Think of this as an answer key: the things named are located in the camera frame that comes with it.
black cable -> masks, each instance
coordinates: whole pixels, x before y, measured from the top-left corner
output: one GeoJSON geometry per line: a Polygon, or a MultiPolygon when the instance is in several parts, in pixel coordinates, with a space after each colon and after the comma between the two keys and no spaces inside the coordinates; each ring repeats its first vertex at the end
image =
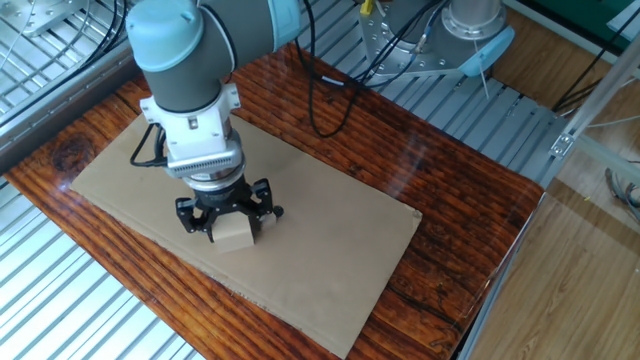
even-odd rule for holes
{"type": "MultiPolygon", "coordinates": [[[[620,34],[622,34],[624,29],[626,29],[627,26],[629,26],[629,24],[631,24],[631,22],[636,18],[636,16],[638,16],[638,14],[640,14],[640,8],[638,8],[633,13],[633,15],[631,15],[631,17],[622,25],[622,27],[620,27],[620,29],[618,29],[618,31],[616,31],[616,33],[613,35],[613,37],[611,39],[609,39],[607,44],[608,45],[613,44],[613,42],[618,38],[618,36],[620,36],[620,34]]],[[[560,97],[560,99],[555,103],[555,105],[553,105],[553,108],[552,108],[553,112],[557,112],[558,110],[566,107],[566,106],[563,106],[563,105],[568,100],[567,97],[575,96],[575,95],[570,95],[571,92],[573,91],[573,89],[575,89],[576,86],[578,86],[578,84],[585,78],[585,76],[587,76],[589,71],[591,71],[591,69],[593,69],[593,67],[598,63],[598,60],[600,60],[602,58],[602,56],[604,55],[605,52],[606,52],[606,50],[603,47],[602,50],[600,50],[600,52],[598,53],[598,55],[593,59],[593,61],[591,61],[589,66],[587,66],[587,68],[582,72],[582,74],[580,74],[578,79],[571,85],[571,87],[569,87],[569,89],[567,91],[565,91],[565,93],[560,97]]]]}
{"type": "Polygon", "coordinates": [[[134,150],[133,154],[131,155],[131,158],[129,159],[129,163],[131,165],[133,165],[133,166],[136,166],[136,167],[164,167],[164,166],[167,166],[167,158],[162,155],[163,148],[164,148],[164,140],[165,139],[166,139],[166,134],[164,133],[164,130],[162,129],[162,127],[160,125],[149,124],[149,126],[147,127],[147,130],[144,132],[144,135],[142,135],[142,139],[140,139],[140,143],[138,144],[138,146],[134,150]],[[149,138],[149,135],[151,134],[151,130],[153,130],[154,127],[156,127],[158,129],[157,132],[156,132],[156,143],[154,145],[155,158],[152,159],[152,160],[149,160],[149,161],[136,162],[136,158],[138,157],[138,154],[140,153],[140,150],[142,150],[142,147],[147,142],[147,139],[149,138]]]}
{"type": "MultiPolygon", "coordinates": [[[[430,8],[432,8],[434,5],[436,5],[437,3],[439,3],[440,1],[432,1],[429,4],[425,5],[418,13],[416,13],[416,15],[414,15],[410,21],[407,22],[407,24],[405,24],[400,31],[398,32],[397,35],[394,35],[394,38],[389,41],[384,47],[383,49],[380,51],[380,53],[378,53],[378,55],[374,58],[374,60],[372,61],[372,63],[370,64],[370,66],[367,68],[367,70],[363,71],[362,73],[358,74],[356,77],[354,77],[352,80],[350,81],[355,81],[357,83],[357,85],[355,86],[355,93],[353,94],[353,97],[351,98],[351,100],[349,101],[349,105],[347,106],[347,109],[345,111],[344,117],[342,119],[342,121],[340,122],[340,124],[338,125],[337,128],[335,128],[333,131],[330,131],[328,133],[322,133],[316,123],[315,123],[315,119],[313,116],[313,86],[314,86],[314,81],[315,81],[315,77],[317,76],[315,73],[315,69],[314,69],[314,59],[315,59],[315,39],[316,39],[316,29],[315,29],[315,18],[313,16],[313,10],[311,8],[311,4],[309,3],[309,0],[303,0],[305,8],[307,10],[307,15],[309,16],[309,31],[310,31],[310,35],[311,35],[311,44],[310,44],[310,59],[309,59],[309,66],[308,66],[308,72],[309,72],[309,99],[308,99],[308,106],[309,106],[309,121],[311,123],[311,127],[313,128],[313,131],[316,133],[316,135],[318,135],[321,138],[330,138],[334,135],[336,135],[337,133],[339,133],[344,126],[347,124],[347,120],[349,118],[349,114],[351,113],[351,109],[353,108],[353,105],[355,104],[355,101],[359,95],[359,92],[365,88],[364,83],[366,81],[368,81],[369,79],[371,79],[371,77],[373,77],[373,74],[371,74],[371,70],[373,70],[374,68],[377,68],[380,66],[380,64],[382,64],[382,62],[384,60],[386,60],[386,58],[391,54],[391,51],[393,51],[393,49],[395,48],[395,46],[398,44],[398,42],[401,40],[401,38],[405,35],[406,31],[409,29],[409,27],[411,27],[411,25],[417,21],[421,16],[424,15],[424,13],[429,10],[430,8]]],[[[304,62],[304,58],[302,56],[302,52],[300,49],[300,44],[297,42],[296,39],[296,48],[298,50],[298,56],[301,59],[301,63],[303,64],[303,66],[305,66],[305,62],[304,62]]],[[[407,65],[405,67],[405,69],[403,69],[402,73],[404,73],[404,71],[406,71],[406,69],[408,69],[408,67],[410,66],[407,65]]]]}
{"type": "MultiPolygon", "coordinates": [[[[114,4],[114,9],[113,11],[117,11],[117,1],[115,1],[114,4]]],[[[104,53],[108,53],[109,51],[111,51],[117,41],[120,39],[120,35],[122,35],[122,32],[124,30],[124,24],[126,22],[126,18],[127,18],[127,12],[128,12],[128,2],[127,0],[122,0],[122,16],[120,17],[120,25],[118,25],[118,30],[116,30],[116,33],[113,35],[113,37],[111,38],[111,41],[109,42],[109,44],[104,48],[104,53]]]]}
{"type": "Polygon", "coordinates": [[[82,64],[80,69],[86,68],[87,66],[91,65],[96,60],[96,57],[98,56],[98,54],[100,52],[102,52],[102,50],[104,49],[105,44],[109,40],[109,35],[111,34],[113,29],[115,28],[117,21],[118,21],[118,0],[114,0],[113,1],[113,18],[111,19],[111,24],[109,25],[109,28],[107,29],[107,32],[104,34],[104,37],[102,38],[102,41],[100,41],[100,43],[98,44],[98,47],[96,47],[96,49],[93,51],[93,53],[91,53],[91,55],[89,55],[89,57],[87,58],[87,61],[85,61],[84,64],[82,64]]]}

metal pipe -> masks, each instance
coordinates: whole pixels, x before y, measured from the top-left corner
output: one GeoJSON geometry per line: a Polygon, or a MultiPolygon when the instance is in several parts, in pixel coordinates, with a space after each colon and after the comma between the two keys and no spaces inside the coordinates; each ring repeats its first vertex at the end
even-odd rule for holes
{"type": "Polygon", "coordinates": [[[451,17],[473,28],[495,19],[501,5],[501,0],[451,0],[451,17]]]}

brown cardboard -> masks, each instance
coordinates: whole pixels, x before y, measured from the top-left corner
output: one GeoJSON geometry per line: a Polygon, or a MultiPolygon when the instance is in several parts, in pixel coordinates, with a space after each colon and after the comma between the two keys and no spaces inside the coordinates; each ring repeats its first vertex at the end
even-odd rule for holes
{"type": "MultiPolygon", "coordinates": [[[[129,157],[146,128],[140,117],[74,181],[109,214],[344,358],[413,236],[421,215],[238,118],[246,178],[269,179],[285,214],[254,246],[219,253],[188,234],[174,200],[191,197],[162,169],[129,157]]],[[[145,147],[141,159],[151,156],[145,147]]]]}

wooden table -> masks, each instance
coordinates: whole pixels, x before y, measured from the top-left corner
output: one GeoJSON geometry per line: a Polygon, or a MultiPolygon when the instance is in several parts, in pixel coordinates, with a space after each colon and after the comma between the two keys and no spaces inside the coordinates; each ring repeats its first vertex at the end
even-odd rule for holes
{"type": "MultiPolygon", "coordinates": [[[[343,77],[326,64],[317,70],[343,77]]],[[[290,48],[233,81],[238,116],[424,214],[350,358],[449,358],[543,190],[374,92],[358,98],[344,131],[319,139],[309,125],[307,76],[290,48]]],[[[351,92],[316,90],[316,122],[328,131],[351,92]]],[[[144,79],[133,79],[6,178],[203,356],[333,357],[69,190],[149,95],[144,79]]]]}

metal floor grate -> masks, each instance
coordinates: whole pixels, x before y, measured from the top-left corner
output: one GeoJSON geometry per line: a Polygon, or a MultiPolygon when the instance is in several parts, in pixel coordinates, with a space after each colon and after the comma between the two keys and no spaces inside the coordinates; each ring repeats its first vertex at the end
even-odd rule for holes
{"type": "MultiPolygon", "coordinates": [[[[369,62],[358,25],[358,6],[351,1],[316,0],[312,8],[316,54],[352,76],[366,70],[369,62]]],[[[304,6],[301,11],[305,31],[300,44],[308,50],[309,21],[304,6]]],[[[562,163],[550,157],[548,150],[566,121],[495,79],[489,79],[487,85],[489,99],[480,78],[462,74],[400,78],[377,91],[489,158],[547,187],[562,163]]]]}
{"type": "Polygon", "coordinates": [[[203,359],[0,178],[3,359],[203,359]]]}
{"type": "MultiPolygon", "coordinates": [[[[87,5],[43,34],[36,37],[22,36],[17,40],[0,72],[0,126],[12,114],[31,104],[43,91],[48,90],[48,85],[51,84],[51,87],[55,85],[55,80],[71,74],[106,35],[113,19],[113,2],[76,1],[85,1],[87,5]]],[[[0,20],[2,60],[7,56],[20,30],[22,28],[16,28],[4,19],[0,20]]]]}

